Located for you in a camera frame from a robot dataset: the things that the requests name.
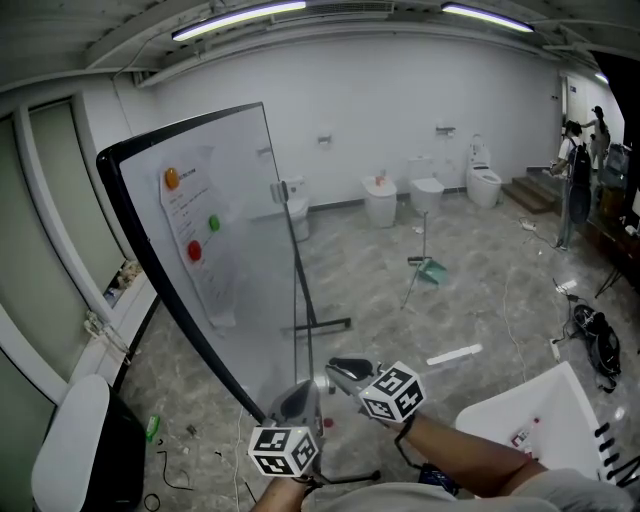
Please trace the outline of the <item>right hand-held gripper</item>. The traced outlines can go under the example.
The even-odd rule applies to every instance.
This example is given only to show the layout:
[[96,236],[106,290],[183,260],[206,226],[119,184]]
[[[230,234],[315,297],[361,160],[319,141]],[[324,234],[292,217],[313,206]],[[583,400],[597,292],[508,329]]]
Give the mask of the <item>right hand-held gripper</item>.
[[397,361],[387,365],[369,357],[332,357],[326,365],[331,383],[353,397],[370,418],[404,423],[426,399],[419,375]]

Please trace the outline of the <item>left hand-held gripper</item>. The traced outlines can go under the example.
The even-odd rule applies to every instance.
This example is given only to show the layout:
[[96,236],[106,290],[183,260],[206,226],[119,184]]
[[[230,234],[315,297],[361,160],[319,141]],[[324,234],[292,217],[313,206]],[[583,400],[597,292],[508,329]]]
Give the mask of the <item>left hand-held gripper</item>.
[[267,477],[303,478],[318,475],[321,467],[324,429],[320,418],[320,394],[313,380],[306,380],[280,395],[269,410],[276,423],[304,425],[256,426],[248,455]]

